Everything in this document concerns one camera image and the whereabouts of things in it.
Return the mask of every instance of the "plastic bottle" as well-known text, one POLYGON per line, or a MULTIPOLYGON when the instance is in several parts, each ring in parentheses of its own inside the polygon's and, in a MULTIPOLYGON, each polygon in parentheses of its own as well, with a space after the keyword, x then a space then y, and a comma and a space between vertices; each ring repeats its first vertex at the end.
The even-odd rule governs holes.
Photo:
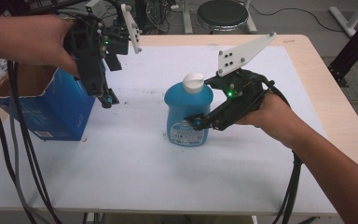
POLYGON ((208 129, 195 131, 185 117, 211 111, 213 93, 204 84, 201 73, 190 73, 170 87, 165 93, 164 101, 169 107, 167 119, 167 136, 171 142, 183 147, 202 145, 208 137, 208 129))

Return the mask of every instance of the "blue box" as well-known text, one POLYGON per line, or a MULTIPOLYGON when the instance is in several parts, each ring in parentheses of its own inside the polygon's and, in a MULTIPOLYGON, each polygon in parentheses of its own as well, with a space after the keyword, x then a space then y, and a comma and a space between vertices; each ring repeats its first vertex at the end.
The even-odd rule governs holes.
MULTIPOLYGON (((80 81, 51 66, 21 64, 18 88, 22 113, 32 133, 42 140, 81 139, 95 97, 87 95, 80 81)), ((0 80, 0 107, 7 113, 8 90, 6 77, 0 80)))

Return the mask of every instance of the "black stool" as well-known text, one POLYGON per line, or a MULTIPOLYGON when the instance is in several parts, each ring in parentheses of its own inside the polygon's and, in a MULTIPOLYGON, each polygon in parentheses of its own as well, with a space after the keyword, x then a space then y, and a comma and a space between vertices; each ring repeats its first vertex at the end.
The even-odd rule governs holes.
POLYGON ((233 31, 249 18, 246 7, 229 0, 213 0, 202 4, 197 11, 200 24, 212 31, 233 31))

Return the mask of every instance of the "white bottle cap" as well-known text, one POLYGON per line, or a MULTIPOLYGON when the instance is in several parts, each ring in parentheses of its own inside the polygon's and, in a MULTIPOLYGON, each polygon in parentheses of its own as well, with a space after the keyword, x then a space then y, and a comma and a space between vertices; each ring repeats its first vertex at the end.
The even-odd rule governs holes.
POLYGON ((201 73, 190 73, 183 79, 183 89, 191 94, 202 91, 203 84, 204 78, 201 73))

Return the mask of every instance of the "bottle label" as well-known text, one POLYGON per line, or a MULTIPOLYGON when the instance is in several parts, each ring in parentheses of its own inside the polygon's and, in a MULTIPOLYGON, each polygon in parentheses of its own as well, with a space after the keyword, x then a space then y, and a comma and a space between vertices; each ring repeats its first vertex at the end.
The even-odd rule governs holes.
POLYGON ((202 144, 205 131, 195 131, 185 120, 171 127, 171 140, 181 146, 195 147, 202 144))

